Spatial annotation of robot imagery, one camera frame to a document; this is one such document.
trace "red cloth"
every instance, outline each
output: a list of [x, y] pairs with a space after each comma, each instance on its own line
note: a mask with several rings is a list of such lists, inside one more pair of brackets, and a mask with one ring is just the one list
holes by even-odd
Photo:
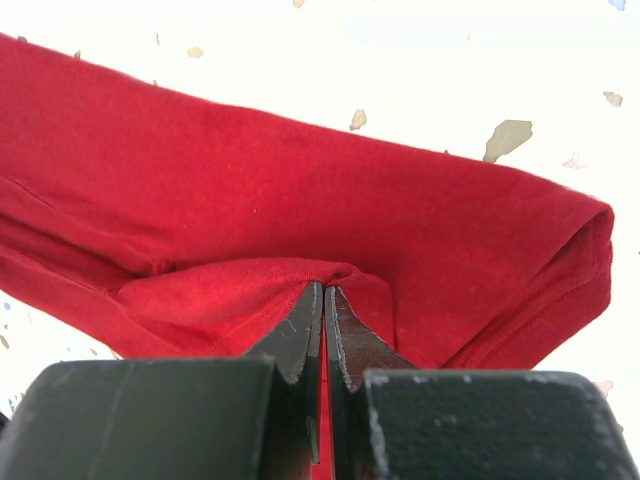
[[319, 280], [418, 366], [529, 368], [609, 302], [596, 199], [3, 36], [0, 173], [0, 288], [125, 357], [240, 354]]

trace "folded cloth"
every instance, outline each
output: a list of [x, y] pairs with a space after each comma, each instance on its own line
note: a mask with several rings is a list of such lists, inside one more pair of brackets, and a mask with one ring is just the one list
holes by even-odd
[[318, 280], [420, 367], [529, 368], [609, 302], [610, 207], [514, 169], [5, 36], [0, 119], [0, 288], [125, 357], [240, 354]]

